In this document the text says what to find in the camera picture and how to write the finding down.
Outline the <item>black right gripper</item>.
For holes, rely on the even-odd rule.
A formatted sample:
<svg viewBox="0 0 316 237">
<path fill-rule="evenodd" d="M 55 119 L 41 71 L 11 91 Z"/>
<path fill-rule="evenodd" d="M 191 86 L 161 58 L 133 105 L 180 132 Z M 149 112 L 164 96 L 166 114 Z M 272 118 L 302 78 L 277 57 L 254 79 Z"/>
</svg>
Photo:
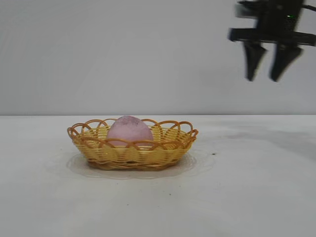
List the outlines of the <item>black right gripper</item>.
<svg viewBox="0 0 316 237">
<path fill-rule="evenodd" d="M 315 11 L 316 8 L 305 5 L 303 0 L 241 0 L 240 18 L 255 18 L 253 28 L 231 28 L 230 41 L 244 41 L 245 78 L 253 81 L 258 66 L 266 53 L 260 42 L 278 43 L 270 79 L 278 82 L 286 69 L 301 56 L 303 49 L 298 45 L 316 45 L 316 36 L 297 32 L 296 27 L 302 9 Z"/>
</svg>

